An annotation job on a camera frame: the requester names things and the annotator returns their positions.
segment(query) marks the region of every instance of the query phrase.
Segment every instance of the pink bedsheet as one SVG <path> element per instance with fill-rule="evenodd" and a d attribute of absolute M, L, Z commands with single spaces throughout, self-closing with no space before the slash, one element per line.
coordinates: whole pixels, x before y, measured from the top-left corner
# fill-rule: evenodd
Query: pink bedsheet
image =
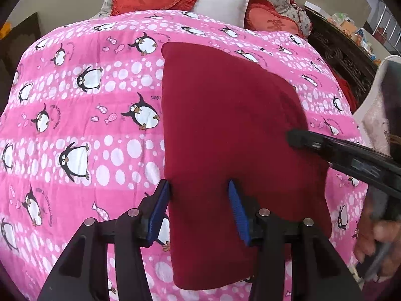
<path fill-rule="evenodd" d="M 0 261 L 30 300 L 85 218 L 117 218 L 163 178 L 161 47 L 168 41 L 213 46 L 258 62 L 293 85 L 311 131 L 361 142 L 328 67 L 289 33 L 251 32 L 172 10 L 55 29 L 23 54 L 0 118 Z M 328 172 L 331 242 L 348 265 L 356 262 L 352 247 L 366 189 Z M 244 281 L 207 291 L 175 286 L 167 224 L 160 243 L 143 249 L 155 301 L 247 299 L 251 285 Z M 113 257 L 111 249 L 110 297 L 118 300 Z M 285 279 L 284 299 L 290 300 L 291 262 Z"/>

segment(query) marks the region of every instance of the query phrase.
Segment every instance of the pink fish print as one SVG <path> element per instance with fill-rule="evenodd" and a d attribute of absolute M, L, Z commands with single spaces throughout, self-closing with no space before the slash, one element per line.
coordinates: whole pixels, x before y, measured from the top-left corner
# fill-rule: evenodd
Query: pink fish print
<path fill-rule="evenodd" d="M 121 44 L 114 50 L 114 52 L 117 54 L 118 52 L 122 51 L 124 49 L 124 47 L 125 47 L 125 45 Z"/>
<path fill-rule="evenodd" d="M 111 36 L 107 37 L 106 40 L 109 41 L 110 43 L 112 43 L 113 45 L 116 45 L 116 44 L 117 44 L 117 40 L 115 40 L 115 39 L 112 38 Z"/>
<path fill-rule="evenodd" d="M 104 120 L 104 121 L 105 121 L 106 125 L 108 125 L 109 122 L 112 122 L 112 121 L 114 121 L 115 119 L 117 119 L 117 113 L 112 113 L 112 114 L 110 114 L 109 117 L 108 117 L 106 120 Z"/>
<path fill-rule="evenodd" d="M 101 106 L 100 104 L 96 107 L 96 109 L 99 109 L 99 111 L 103 114 L 107 113 L 107 107 Z"/>
<path fill-rule="evenodd" d="M 103 220 L 105 221 L 109 220 L 109 214 L 107 214 L 107 212 L 104 209 L 97 207 L 95 202 L 93 202 L 92 209 L 97 211 L 97 213 Z"/>

